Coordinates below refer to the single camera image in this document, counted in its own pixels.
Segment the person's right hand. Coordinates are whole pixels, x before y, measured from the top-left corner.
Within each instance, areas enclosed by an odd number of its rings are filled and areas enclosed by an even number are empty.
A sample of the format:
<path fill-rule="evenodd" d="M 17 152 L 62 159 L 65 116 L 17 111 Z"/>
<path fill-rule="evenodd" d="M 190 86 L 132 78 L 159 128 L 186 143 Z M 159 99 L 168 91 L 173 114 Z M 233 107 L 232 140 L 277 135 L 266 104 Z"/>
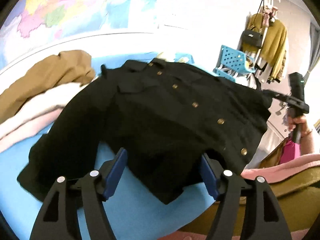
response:
<path fill-rule="evenodd" d="M 287 115 L 287 123 L 289 131 L 292 132 L 298 126 L 301 127 L 301 137 L 306 137 L 312 132 L 312 128 L 308 125 L 308 121 L 305 115 L 301 115 L 293 118 L 289 114 Z"/>

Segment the pink sweater right forearm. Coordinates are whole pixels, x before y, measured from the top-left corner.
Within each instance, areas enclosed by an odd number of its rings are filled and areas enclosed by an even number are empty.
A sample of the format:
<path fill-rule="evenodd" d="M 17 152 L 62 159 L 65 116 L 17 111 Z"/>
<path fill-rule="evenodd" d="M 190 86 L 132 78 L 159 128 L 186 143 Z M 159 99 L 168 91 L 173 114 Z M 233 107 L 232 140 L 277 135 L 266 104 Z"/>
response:
<path fill-rule="evenodd" d="M 300 153 L 301 155 L 319 154 L 319 134 L 315 128 L 309 128 L 302 132 Z"/>

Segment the pink sweater left forearm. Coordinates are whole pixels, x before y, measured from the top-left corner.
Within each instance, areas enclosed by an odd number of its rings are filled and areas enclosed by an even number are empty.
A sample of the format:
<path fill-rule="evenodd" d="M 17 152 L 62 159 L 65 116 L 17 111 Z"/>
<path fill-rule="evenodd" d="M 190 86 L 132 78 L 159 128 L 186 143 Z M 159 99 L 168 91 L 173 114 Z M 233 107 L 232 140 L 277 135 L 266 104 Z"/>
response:
<path fill-rule="evenodd" d="M 319 166 L 319 154 L 306 154 L 284 164 L 268 168 L 244 169 L 242 178 L 253 180 L 264 177 L 268 183 L 278 183 L 308 168 Z"/>

